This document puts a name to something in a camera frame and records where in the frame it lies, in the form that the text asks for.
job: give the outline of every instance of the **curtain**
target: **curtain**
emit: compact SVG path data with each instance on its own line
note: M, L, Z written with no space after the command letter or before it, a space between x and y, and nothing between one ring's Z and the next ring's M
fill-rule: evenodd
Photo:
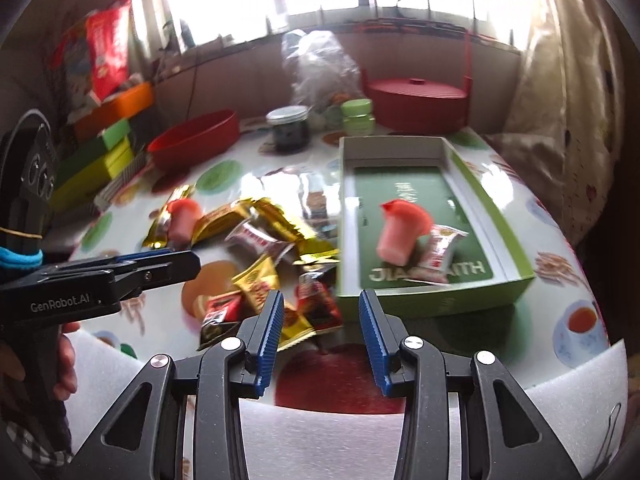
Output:
M607 201L623 140L623 98L604 0L537 0L504 132L487 141L574 246Z

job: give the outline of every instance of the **yellow box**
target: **yellow box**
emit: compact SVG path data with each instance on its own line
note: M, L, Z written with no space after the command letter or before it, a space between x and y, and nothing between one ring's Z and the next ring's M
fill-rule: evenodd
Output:
M132 160L133 151L129 139L125 137L109 153L94 160L56 189L51 197L51 208L61 212L86 202Z

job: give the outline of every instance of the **table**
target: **table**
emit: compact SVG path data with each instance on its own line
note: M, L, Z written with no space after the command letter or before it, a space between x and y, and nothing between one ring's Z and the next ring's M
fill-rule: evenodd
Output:
M308 150L281 156L273 153L268 128L258 121L243 124L241 140L228 152L189 172L162 176L152 166L145 168L84 235L72 258L139 251L153 212L183 183L198 183L194 199L208 211L259 192L267 182L270 192L277 195L276 202L290 200L302 178L307 194L313 189L325 193L330 218L339 214L337 134L317 134ZM479 349L491 350L523 388L558 377L608 348L602 316L575 253L542 204L473 131L465 129L447 139L509 221L537 278L514 305L409 320L408 331L442 351L471 355ZM260 179L273 175L278 176L276 182ZM244 269L254 260L219 241L197 246L195 252L203 265L228 260ZM278 270L285 297L294 301L296 273L285 264ZM143 361L158 352L174 359L191 356L198 347L200 327L183 309L181 293L182 284L147 291L127 301L120 314L86 320L82 325ZM262 402L341 413L398 413L403 409L402 400L385 399L374 386L357 325L280 352L274 377Z

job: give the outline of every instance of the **metal screw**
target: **metal screw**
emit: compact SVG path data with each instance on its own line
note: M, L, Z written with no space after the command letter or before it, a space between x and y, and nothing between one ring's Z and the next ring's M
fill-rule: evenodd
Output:
M169 364L169 356L164 354L154 355L150 362L153 368L162 368Z
M424 345L424 341L422 341L422 338L418 336L411 335L404 338L404 346L406 346L407 348L417 350L418 348L422 348L422 345Z
M488 350L479 351L476 357L483 365L492 365L495 363L495 355Z
M222 346L222 348L224 348L225 350L236 350L240 348L241 344L242 341L240 341L237 337L227 337L226 339L222 340L220 346Z

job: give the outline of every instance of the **green box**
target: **green box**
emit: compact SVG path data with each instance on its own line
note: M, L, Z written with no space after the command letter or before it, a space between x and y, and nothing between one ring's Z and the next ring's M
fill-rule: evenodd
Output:
M73 155L60 163L56 175L56 188L62 186L94 160L110 152L116 144L129 135L130 131L129 121L121 119L82 144Z
M500 209L445 139L345 137L340 162L337 297L347 320L357 319L364 288L376 291L388 314L415 318L513 303L534 278ZM406 281L407 267L390 266L377 256L380 204L395 198L423 206L436 224L469 233L456 247L449 285Z

